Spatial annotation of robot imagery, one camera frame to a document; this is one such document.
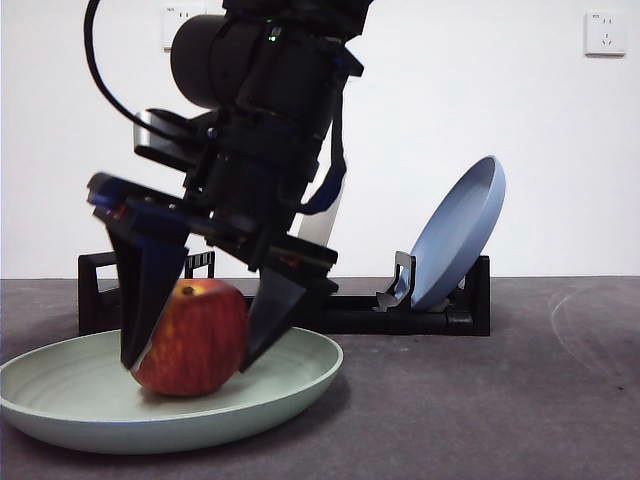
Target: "wall socket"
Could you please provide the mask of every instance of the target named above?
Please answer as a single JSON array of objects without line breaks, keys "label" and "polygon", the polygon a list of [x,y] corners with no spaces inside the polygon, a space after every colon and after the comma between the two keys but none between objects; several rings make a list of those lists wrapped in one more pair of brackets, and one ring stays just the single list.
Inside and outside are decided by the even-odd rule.
[{"label": "wall socket", "polygon": [[584,53],[617,56],[627,53],[627,27],[620,12],[589,11],[584,17]]},{"label": "wall socket", "polygon": [[173,39],[180,27],[190,18],[207,13],[205,2],[172,2],[162,8],[162,48],[165,52],[171,51]]}]

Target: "red apple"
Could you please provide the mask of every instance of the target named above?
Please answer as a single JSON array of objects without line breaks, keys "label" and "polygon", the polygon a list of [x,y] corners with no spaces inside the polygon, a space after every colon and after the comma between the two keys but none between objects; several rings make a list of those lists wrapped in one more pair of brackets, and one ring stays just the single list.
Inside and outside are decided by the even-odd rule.
[{"label": "red apple", "polygon": [[222,280],[178,280],[150,344],[131,374],[165,395],[210,393],[244,359],[249,332],[242,294]]}]

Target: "light blue plate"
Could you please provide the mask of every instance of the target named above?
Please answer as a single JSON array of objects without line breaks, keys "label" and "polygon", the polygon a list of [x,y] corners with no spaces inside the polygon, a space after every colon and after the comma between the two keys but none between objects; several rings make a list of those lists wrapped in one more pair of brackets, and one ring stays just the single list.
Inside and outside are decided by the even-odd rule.
[{"label": "light blue plate", "polygon": [[[471,269],[498,221],[505,190],[502,165],[486,157],[442,201],[411,251],[416,257],[414,310],[440,304]],[[403,272],[396,287],[398,298],[407,290],[407,277]]]}]

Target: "black cable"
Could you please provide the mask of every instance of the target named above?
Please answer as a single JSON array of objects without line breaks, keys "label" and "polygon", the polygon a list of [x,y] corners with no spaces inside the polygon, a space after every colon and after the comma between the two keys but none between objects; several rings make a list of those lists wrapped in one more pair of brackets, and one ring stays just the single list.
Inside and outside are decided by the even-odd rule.
[{"label": "black cable", "polygon": [[151,133],[155,133],[156,135],[166,138],[167,140],[174,141],[186,141],[193,139],[188,139],[186,137],[181,137],[177,135],[172,135],[170,133],[165,132],[153,125],[150,125],[140,118],[136,117],[133,113],[127,110],[124,105],[122,105],[109,91],[107,86],[105,85],[102,77],[100,76],[100,72],[98,71],[98,65],[96,64],[96,55],[95,49],[93,45],[93,24],[96,18],[96,11],[98,10],[98,5],[100,4],[100,0],[89,0],[89,4],[87,5],[87,12],[84,17],[84,50],[87,55],[87,63],[89,65],[89,71],[91,72],[91,76],[93,77],[98,90],[100,93],[104,95],[104,97],[109,101],[111,105],[115,107],[122,115],[127,117],[136,125],[150,131]]}]

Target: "black stand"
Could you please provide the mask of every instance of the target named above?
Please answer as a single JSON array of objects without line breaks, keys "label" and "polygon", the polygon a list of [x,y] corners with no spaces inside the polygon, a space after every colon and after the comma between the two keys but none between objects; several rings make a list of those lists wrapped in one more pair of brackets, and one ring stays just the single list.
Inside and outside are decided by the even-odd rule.
[{"label": "black stand", "polygon": [[[491,332],[489,257],[479,257],[457,287],[438,309],[411,310],[415,288],[416,259],[396,252],[395,276],[384,292],[373,295],[336,295],[315,317],[301,319],[297,326],[327,334],[370,335],[466,335],[488,336]],[[115,264],[113,253],[83,255],[78,258],[79,334],[88,335],[120,327],[120,294],[117,288],[100,292],[96,270]],[[188,257],[185,277],[207,266],[214,276],[215,255],[207,252]],[[401,298],[394,292],[402,268],[408,272],[408,289]],[[247,303],[253,297],[246,297]]]},{"label": "black stand", "polygon": [[[466,335],[491,333],[489,257],[479,257],[464,279],[438,310],[411,310],[415,288],[415,257],[396,253],[394,280],[376,296],[334,296],[315,318],[299,326],[320,333],[370,335]],[[401,267],[409,272],[409,288],[402,298],[393,293]]]}]

